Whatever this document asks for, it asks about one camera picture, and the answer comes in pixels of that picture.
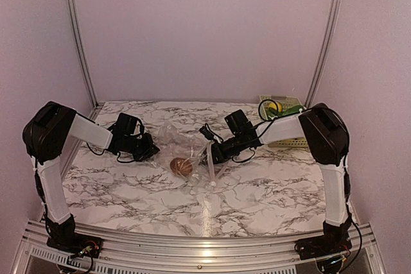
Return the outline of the clear zip top bag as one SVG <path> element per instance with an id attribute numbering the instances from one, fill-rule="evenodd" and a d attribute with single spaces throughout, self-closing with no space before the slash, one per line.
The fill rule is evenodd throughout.
<path id="1" fill-rule="evenodd" d="M 199 161 L 204 155 L 211 157 L 212 142 L 202 141 L 192 134 L 182 133 L 171 122 L 165 122 L 159 128 L 155 144 L 160 149 L 154 159 L 156 166 L 193 185 L 213 190 L 229 170 L 228 163 L 217 165 L 212 161 L 212 166 L 201 166 Z M 192 163 L 193 172 L 189 176 L 175 175 L 171 171 L 170 162 L 177 157 L 187 158 Z"/>

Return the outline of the fake yellow pepper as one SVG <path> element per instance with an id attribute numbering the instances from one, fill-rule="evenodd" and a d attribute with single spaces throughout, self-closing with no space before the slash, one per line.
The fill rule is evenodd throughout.
<path id="1" fill-rule="evenodd" d="M 273 114 L 280 114 L 283 111 L 283 107 L 280 102 L 271 101 L 268 104 L 267 110 Z"/>

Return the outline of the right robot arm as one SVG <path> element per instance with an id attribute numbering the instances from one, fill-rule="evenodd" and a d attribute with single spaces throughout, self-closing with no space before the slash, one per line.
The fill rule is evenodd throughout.
<path id="1" fill-rule="evenodd" d="M 302 140 L 322 173 L 326 198 L 326 214 L 322 235 L 296 241 L 294 249 L 300 259 L 316 259 L 349 251 L 352 247 L 349 228 L 353 223 L 348 201 L 351 184 L 347 171 L 350 136 L 341 117 L 326 104 L 310 108 L 294 106 L 278 110 L 258 124 L 252 122 L 243 110 L 225 117 L 232 137 L 221 138 L 204 124 L 199 132 L 209 141 L 206 160 L 209 166 L 233 160 L 244 150 L 283 141 Z"/>

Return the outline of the front aluminium rail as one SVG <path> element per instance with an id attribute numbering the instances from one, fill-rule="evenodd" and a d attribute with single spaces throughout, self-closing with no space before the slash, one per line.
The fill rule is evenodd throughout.
<path id="1" fill-rule="evenodd" d="M 362 249 L 343 273 L 387 273 L 369 223 L 360 226 Z M 90 273 L 319 273 L 316 263 L 327 259 L 300 260 L 295 242 L 320 235 L 320 230 L 265 237 L 190 237 L 142 234 L 78 223 L 77 231 L 103 239 L 100 256 Z M 89 258 L 67 264 L 69 253 L 46 245 L 43 222 L 29 221 L 9 273 L 29 273 L 34 258 L 86 271 Z"/>

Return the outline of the fake bok choy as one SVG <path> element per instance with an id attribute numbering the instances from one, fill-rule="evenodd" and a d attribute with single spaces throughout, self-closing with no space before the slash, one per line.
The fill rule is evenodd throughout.
<path id="1" fill-rule="evenodd" d="M 301 112 L 303 112 L 303 111 L 305 111 L 305 107 L 304 107 L 304 106 L 302 106 L 302 105 L 295 105 L 295 106 L 293 106 L 293 107 L 290 107 L 290 108 L 284 110 L 281 115 L 282 115 L 282 116 L 290 116 L 290 115 L 293 115 L 293 114 L 299 114 L 299 113 L 301 113 Z"/>

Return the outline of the pale green plastic basket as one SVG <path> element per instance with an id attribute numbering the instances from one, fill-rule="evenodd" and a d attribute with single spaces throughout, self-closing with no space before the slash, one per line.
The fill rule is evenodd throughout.
<path id="1" fill-rule="evenodd" d="M 267 110 L 271 101 L 280 102 L 283 111 L 295 105 L 302 105 L 296 97 L 260 95 L 258 114 L 263 123 L 258 126 L 257 133 L 260 141 L 271 148 L 308 148 L 308 142 L 304 136 L 299 114 L 282 116 L 273 114 Z"/>

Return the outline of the right aluminium frame post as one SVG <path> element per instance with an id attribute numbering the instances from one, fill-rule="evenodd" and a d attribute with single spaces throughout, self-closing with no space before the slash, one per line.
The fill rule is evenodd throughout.
<path id="1" fill-rule="evenodd" d="M 320 52 L 317 57 L 317 61 L 316 61 L 315 69 L 313 73 L 313 78 L 311 79 L 310 87 L 308 89 L 308 93 L 305 99 L 306 107 L 312 106 L 315 96 L 317 94 L 317 91 L 319 89 L 320 81 L 325 71 L 330 46 L 333 40 L 333 35 L 337 27 L 341 2 L 342 0 L 331 0 L 330 1 L 329 13 L 328 13 L 328 17 L 326 20 L 324 36 L 322 39 L 322 43 L 320 45 Z"/>

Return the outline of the aluminium frame post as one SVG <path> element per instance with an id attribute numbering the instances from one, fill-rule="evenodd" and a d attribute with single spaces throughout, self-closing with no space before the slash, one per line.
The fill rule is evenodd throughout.
<path id="1" fill-rule="evenodd" d="M 313 73 L 313 78 L 311 79 L 310 87 L 308 89 L 308 93 L 305 99 L 306 107 L 312 106 L 315 96 L 317 94 L 317 91 L 319 89 L 320 81 L 325 71 L 330 46 L 333 40 L 333 35 L 337 27 L 341 2 L 342 0 L 331 0 L 330 1 L 329 13 L 328 13 L 328 17 L 326 20 L 324 36 L 322 39 L 322 43 L 320 45 L 320 52 L 317 57 L 317 61 L 316 61 L 315 69 Z"/>
<path id="2" fill-rule="evenodd" d="M 76 0 L 66 0 L 67 2 L 67 9 L 69 14 L 69 20 L 71 25 L 71 31 L 74 38 L 74 45 L 76 49 L 76 54 L 80 63 L 80 70 L 82 73 L 83 81 L 85 84 L 85 89 L 89 98 L 89 102 L 91 107 L 97 108 L 98 107 L 98 98 L 96 96 L 96 92 L 94 90 L 94 86 L 92 84 L 91 73 L 89 70 L 89 66 L 87 63 L 87 57 L 85 54 L 85 49 L 83 46 L 83 40 L 80 31 L 80 23 L 78 20 L 77 8 L 76 8 Z"/>

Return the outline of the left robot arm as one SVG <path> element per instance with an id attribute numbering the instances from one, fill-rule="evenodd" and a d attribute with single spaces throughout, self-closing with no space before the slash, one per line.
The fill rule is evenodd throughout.
<path id="1" fill-rule="evenodd" d="M 120 113 L 104 128 L 76 110 L 47 102 L 24 127 L 22 139 L 31 158 L 37 193 L 44 206 L 49 247 L 76 257 L 93 259 L 100 254 L 102 239 L 76 232 L 62 186 L 60 156 L 68 138 L 92 144 L 115 156 L 128 153 L 133 162 L 144 162 L 159 152 L 142 121 Z"/>

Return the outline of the left aluminium frame post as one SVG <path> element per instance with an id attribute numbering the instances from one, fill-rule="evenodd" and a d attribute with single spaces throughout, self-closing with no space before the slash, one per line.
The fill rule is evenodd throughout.
<path id="1" fill-rule="evenodd" d="M 80 70 L 82 73 L 83 81 L 85 84 L 85 89 L 89 98 L 89 102 L 91 107 L 97 108 L 98 107 L 98 98 L 96 96 L 96 92 L 94 90 L 94 86 L 92 84 L 91 73 L 89 70 L 89 66 L 87 63 L 87 57 L 85 54 L 85 49 L 83 46 L 83 40 L 80 31 L 80 23 L 78 20 L 77 8 L 76 8 L 76 0 L 66 0 L 67 2 L 67 9 L 69 14 L 69 20 L 71 25 L 71 31 L 74 38 L 74 45 L 76 49 L 76 54 L 80 63 Z"/>

